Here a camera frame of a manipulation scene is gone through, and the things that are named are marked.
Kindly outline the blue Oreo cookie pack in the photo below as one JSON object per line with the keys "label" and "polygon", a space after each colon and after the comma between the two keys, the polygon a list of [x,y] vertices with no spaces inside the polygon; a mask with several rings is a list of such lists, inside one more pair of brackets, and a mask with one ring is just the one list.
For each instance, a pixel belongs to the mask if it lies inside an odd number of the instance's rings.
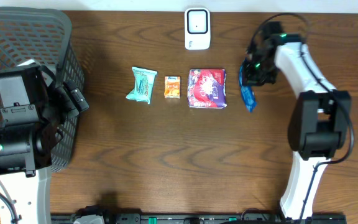
{"label": "blue Oreo cookie pack", "polygon": [[240,66],[239,69],[239,86],[241,89],[241,97],[242,100],[247,108],[247,110],[252,113],[253,110],[255,109],[255,107],[257,106],[257,102],[254,96],[254,92],[251,88],[251,86],[246,85],[245,81],[243,80],[243,78],[245,77],[245,75],[243,74],[243,72],[245,71],[245,67],[246,65],[248,65],[248,60],[245,59],[243,61],[243,63]]}

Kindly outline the red purple pad pack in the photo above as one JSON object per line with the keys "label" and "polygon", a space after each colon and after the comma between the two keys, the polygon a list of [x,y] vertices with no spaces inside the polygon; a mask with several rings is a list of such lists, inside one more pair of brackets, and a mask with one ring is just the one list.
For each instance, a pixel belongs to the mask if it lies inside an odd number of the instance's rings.
{"label": "red purple pad pack", "polygon": [[190,108],[223,109],[227,106],[225,69],[191,69],[187,99]]}

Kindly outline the orange tissue pack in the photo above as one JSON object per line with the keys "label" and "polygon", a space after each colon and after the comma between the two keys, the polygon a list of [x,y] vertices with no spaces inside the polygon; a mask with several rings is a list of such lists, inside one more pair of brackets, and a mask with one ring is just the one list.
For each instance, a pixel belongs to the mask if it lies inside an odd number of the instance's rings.
{"label": "orange tissue pack", "polygon": [[165,77],[164,97],[166,99],[179,99],[181,92],[181,78],[166,76]]}

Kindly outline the green wet wipes pack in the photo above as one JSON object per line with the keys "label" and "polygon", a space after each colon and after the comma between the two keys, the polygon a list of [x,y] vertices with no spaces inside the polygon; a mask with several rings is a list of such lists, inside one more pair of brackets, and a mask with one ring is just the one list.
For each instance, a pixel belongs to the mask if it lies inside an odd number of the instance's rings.
{"label": "green wet wipes pack", "polygon": [[158,71],[132,67],[132,72],[135,77],[134,89],[127,94],[126,98],[151,104],[152,90]]}

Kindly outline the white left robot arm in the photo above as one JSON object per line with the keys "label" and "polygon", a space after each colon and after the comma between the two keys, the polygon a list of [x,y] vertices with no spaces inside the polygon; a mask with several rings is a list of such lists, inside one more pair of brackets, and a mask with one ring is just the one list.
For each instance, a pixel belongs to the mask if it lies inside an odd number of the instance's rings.
{"label": "white left robot arm", "polygon": [[52,149],[60,126],[88,110],[73,80],[35,60],[0,71],[0,221],[51,223]]}

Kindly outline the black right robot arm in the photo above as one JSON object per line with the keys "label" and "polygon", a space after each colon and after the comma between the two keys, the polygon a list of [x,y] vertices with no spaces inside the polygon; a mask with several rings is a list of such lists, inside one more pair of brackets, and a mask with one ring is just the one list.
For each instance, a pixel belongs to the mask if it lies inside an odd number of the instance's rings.
{"label": "black right robot arm", "polygon": [[239,69],[242,99],[252,111],[252,87],[274,84],[278,73],[291,86],[296,103],[287,138],[293,159],[280,209],[284,219],[305,222],[313,216],[313,200],[325,168],[345,161],[353,150],[351,96],[325,78],[300,34],[286,33],[278,21],[265,21],[255,35],[260,42],[251,40],[249,56]]}

